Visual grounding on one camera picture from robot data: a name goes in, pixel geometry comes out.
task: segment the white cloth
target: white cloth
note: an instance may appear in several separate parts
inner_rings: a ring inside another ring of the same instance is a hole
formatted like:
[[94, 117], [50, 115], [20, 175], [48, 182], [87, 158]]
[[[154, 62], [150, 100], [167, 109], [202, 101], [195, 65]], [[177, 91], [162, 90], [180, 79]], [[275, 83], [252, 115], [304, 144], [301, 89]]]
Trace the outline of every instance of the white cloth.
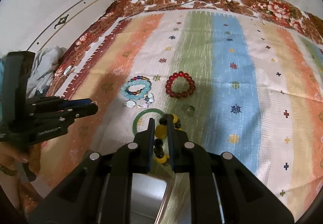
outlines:
[[65, 51], [65, 48], [56, 46], [42, 49], [36, 53], [27, 83], [26, 96], [28, 98], [34, 97], [37, 91], [43, 93], [43, 90], [50, 86], [54, 79], [54, 71], [59, 65], [59, 59]]

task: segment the green jade bangle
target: green jade bangle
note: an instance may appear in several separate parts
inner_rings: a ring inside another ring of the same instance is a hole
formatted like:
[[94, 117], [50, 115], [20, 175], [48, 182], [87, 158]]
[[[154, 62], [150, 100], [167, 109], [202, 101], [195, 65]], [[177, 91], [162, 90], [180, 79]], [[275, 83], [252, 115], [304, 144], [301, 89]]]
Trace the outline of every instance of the green jade bangle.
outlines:
[[133, 135], [136, 136], [136, 134], [138, 133], [137, 131], [137, 123], [139, 121], [139, 119], [147, 114], [147, 113], [157, 113], [157, 114], [160, 114], [161, 116], [164, 115], [164, 112], [162, 110], [159, 110], [157, 108], [150, 108], [150, 109], [147, 109], [147, 110], [143, 110], [142, 112], [140, 112], [136, 118], [134, 119], [133, 123], [132, 123], [132, 132], [133, 132]]

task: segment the white bead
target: white bead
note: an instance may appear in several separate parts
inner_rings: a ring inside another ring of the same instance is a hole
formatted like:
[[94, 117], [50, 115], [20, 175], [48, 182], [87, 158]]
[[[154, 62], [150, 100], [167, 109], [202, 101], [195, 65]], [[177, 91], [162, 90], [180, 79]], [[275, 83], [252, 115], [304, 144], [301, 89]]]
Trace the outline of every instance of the white bead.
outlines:
[[134, 101], [127, 101], [126, 102], [126, 105], [127, 105], [127, 107], [132, 108], [132, 107], [136, 106], [136, 102], [134, 102]]

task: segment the red bead bracelet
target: red bead bracelet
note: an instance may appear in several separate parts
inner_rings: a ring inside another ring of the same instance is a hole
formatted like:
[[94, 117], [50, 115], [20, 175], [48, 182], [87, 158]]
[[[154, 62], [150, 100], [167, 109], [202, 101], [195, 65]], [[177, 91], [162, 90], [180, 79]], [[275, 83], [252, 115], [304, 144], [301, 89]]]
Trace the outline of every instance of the red bead bracelet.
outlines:
[[[183, 91], [183, 92], [178, 92], [175, 93], [172, 91], [172, 84], [173, 81], [178, 78], [178, 77], [184, 77], [186, 79], [186, 81], [188, 82], [190, 88], [187, 91]], [[192, 77], [188, 74], [188, 73], [184, 73], [182, 71], [178, 72], [178, 73], [173, 73], [173, 75], [171, 75], [168, 80], [166, 81], [166, 93], [171, 97], [171, 98], [181, 98], [181, 97], [188, 97], [189, 95], [192, 95], [193, 92], [195, 91], [195, 82], [193, 81]]]

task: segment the black cable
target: black cable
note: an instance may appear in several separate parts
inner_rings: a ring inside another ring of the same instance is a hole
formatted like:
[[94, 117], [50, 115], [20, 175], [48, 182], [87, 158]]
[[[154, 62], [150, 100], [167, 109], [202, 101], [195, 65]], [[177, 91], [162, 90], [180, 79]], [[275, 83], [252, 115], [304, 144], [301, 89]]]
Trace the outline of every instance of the black cable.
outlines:
[[190, 3], [190, 2], [192, 2], [192, 1], [197, 1], [197, 0], [191, 0], [191, 1], [187, 1], [187, 2], [184, 2], [184, 3], [181, 3], [181, 4], [177, 4], [177, 5], [171, 5], [171, 6], [164, 7], [164, 8], [160, 8], [160, 9], [157, 9], [157, 10], [144, 10], [144, 11], [140, 11], [140, 12], [137, 12], [137, 13], [135, 13], [135, 14], [133, 14], [133, 15], [130, 15], [130, 16], [128, 16], [128, 17], [125, 17], [124, 19], [120, 20], [119, 22], [121, 22], [121, 21], [123, 21], [123, 20], [125, 20], [125, 19], [128, 19], [128, 18], [130, 18], [130, 17], [136, 16], [136, 15], [138, 15], [138, 14], [142, 13], [142, 12], [152, 12], [152, 11], [166, 10], [166, 9], [168, 9], [168, 8], [171, 8], [171, 7], [178, 7], [178, 6], [185, 5], [185, 4]]

